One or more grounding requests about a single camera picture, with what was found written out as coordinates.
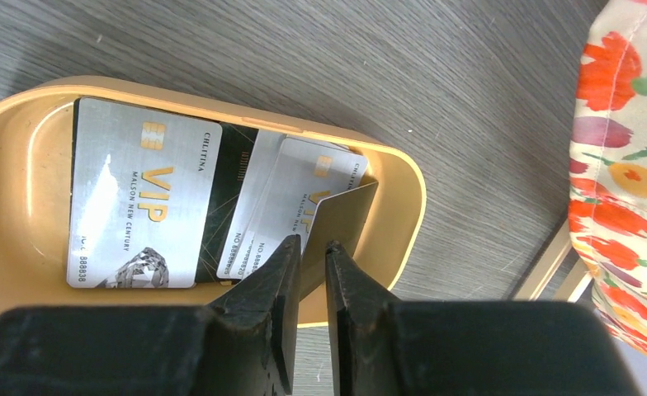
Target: floral fabric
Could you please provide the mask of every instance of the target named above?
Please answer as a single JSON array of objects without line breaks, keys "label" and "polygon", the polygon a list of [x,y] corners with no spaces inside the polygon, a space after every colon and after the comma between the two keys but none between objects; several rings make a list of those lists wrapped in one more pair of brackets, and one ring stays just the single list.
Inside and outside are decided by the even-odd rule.
[{"label": "floral fabric", "polygon": [[611,333],[647,355],[647,0],[611,0],[581,58],[569,227]]}]

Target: silver card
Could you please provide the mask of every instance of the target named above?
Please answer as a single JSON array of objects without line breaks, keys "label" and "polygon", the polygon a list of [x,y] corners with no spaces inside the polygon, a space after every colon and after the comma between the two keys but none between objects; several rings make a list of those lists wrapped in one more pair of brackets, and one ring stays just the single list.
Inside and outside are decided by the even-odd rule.
[{"label": "silver card", "polygon": [[90,97],[75,111],[68,283],[192,287],[221,126]]},{"label": "silver card", "polygon": [[275,161],[280,152],[280,146],[285,138],[301,140],[336,150],[347,150],[345,146],[320,140],[307,139],[299,136],[288,137],[286,134],[279,132],[259,130],[248,163],[246,176],[243,179],[243,186],[238,196],[234,217],[229,226],[226,245],[222,251],[219,267],[217,268],[217,276],[219,278],[241,279],[241,276],[234,274],[236,272],[234,271],[234,267],[239,267],[235,266],[234,263],[242,262],[247,256],[246,251],[250,246],[250,241],[246,243],[246,250],[241,252],[241,256],[238,255],[238,252],[242,246],[246,229],[253,221],[255,209],[266,193],[267,183],[271,180],[272,168],[275,165]]},{"label": "silver card", "polygon": [[[359,154],[285,139],[270,186],[245,233],[244,241],[252,242],[236,261],[236,275],[245,278],[257,270],[287,235],[299,234],[304,247],[319,201],[358,187],[366,169],[367,158]],[[239,249],[237,260],[243,250]]]}]

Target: gold chip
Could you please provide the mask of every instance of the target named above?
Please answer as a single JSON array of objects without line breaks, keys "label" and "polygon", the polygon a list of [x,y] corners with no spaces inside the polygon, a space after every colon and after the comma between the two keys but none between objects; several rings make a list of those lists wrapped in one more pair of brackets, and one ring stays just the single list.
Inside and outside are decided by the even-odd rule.
[{"label": "gold chip", "polygon": [[158,122],[144,122],[141,129],[141,147],[149,150],[163,149],[163,136],[166,134],[166,125]]},{"label": "gold chip", "polygon": [[328,176],[328,170],[333,163],[333,158],[326,157],[325,155],[319,155],[319,159],[316,160],[316,168],[314,169],[314,176],[317,177],[326,177]]}]

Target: diamond graphic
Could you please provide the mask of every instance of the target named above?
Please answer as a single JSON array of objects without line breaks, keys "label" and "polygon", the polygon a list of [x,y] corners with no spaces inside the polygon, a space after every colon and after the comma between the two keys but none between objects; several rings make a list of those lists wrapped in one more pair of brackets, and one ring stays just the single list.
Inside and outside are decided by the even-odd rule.
[{"label": "diamond graphic", "polygon": [[95,287],[101,289],[168,287],[166,259],[151,247],[145,247]]}]

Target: orange flower print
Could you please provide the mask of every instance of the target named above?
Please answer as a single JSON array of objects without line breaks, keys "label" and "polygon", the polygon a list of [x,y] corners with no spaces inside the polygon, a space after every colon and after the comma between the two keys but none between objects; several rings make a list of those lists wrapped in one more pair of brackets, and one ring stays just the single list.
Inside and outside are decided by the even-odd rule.
[{"label": "orange flower print", "polygon": [[583,49],[592,60],[581,65],[576,97],[593,111],[617,111],[635,95],[647,96],[647,77],[641,77],[642,60],[635,47],[616,31],[601,42]]},{"label": "orange flower print", "polygon": [[583,264],[586,264],[588,271],[591,272],[591,276],[598,277],[601,275],[601,268],[598,266],[595,260],[593,260],[593,248],[586,243],[573,241],[572,245],[576,253],[581,256]]},{"label": "orange flower print", "polygon": [[572,200],[569,204],[569,216],[593,217],[596,224],[626,236],[647,233],[647,220],[627,208],[607,201]]},{"label": "orange flower print", "polygon": [[617,287],[617,285],[615,285],[608,279],[606,279],[606,282],[610,284],[602,283],[600,285],[603,293],[605,293],[616,304],[637,313],[640,318],[647,321],[647,307],[645,307],[644,304],[642,304],[637,298],[635,298],[635,296],[628,294],[623,289],[620,289],[619,287]]},{"label": "orange flower print", "polygon": [[637,259],[640,258],[637,253],[622,243],[599,237],[578,237],[577,239],[581,242],[590,243],[598,254],[607,258],[618,268],[634,270],[640,266],[637,264]]},{"label": "orange flower print", "polygon": [[590,153],[584,155],[601,160],[608,166],[608,172],[612,180],[622,190],[637,196],[639,198],[647,198],[647,168],[634,163],[618,163],[598,157]]},{"label": "orange flower print", "polygon": [[616,318],[620,320],[621,323],[634,328],[638,332],[647,333],[647,323],[643,323],[639,318],[630,313],[627,309],[620,308],[617,305],[612,307],[613,312],[615,313]]}]

